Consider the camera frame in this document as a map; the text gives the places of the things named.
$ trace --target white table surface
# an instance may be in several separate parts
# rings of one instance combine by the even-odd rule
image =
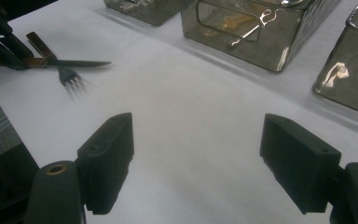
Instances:
[[[88,212],[90,224],[329,223],[330,206],[303,216],[258,152],[273,113],[341,151],[341,166],[358,161],[358,113],[311,92],[357,4],[342,0],[273,75],[185,39],[180,14],[155,28],[103,0],[61,0],[11,21],[15,35],[37,32],[61,59],[112,64],[76,69],[87,81],[76,94],[54,68],[0,67],[0,106],[39,166],[73,161],[105,120],[133,114],[130,173],[112,212]]]

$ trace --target black robotic claw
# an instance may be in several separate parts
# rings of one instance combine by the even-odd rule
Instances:
[[[333,205],[332,224],[358,224],[358,162],[290,119],[267,114],[260,156],[303,214]]]
[[[24,224],[85,223],[84,204],[93,214],[109,213],[133,153],[131,114],[107,120],[76,161],[57,161],[36,173]]]

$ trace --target stainless steel container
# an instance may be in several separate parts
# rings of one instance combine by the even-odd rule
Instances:
[[[358,7],[348,17],[313,89],[327,99],[358,110]]]
[[[153,26],[160,26],[180,11],[180,0],[103,0],[108,8]]]
[[[187,38],[281,72],[339,0],[182,0]]]

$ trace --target fork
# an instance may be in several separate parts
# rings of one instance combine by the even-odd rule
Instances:
[[[57,56],[35,32],[29,33],[27,38],[42,57],[48,61],[58,60]],[[75,89],[76,87],[82,86],[82,78],[77,72],[66,67],[57,67],[57,69],[60,82],[65,88]]]

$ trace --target gripper screw hole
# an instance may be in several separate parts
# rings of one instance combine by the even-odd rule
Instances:
[[[46,173],[48,175],[58,175],[60,173],[63,173],[64,171],[66,171],[66,166],[65,165],[55,165],[50,167]]]

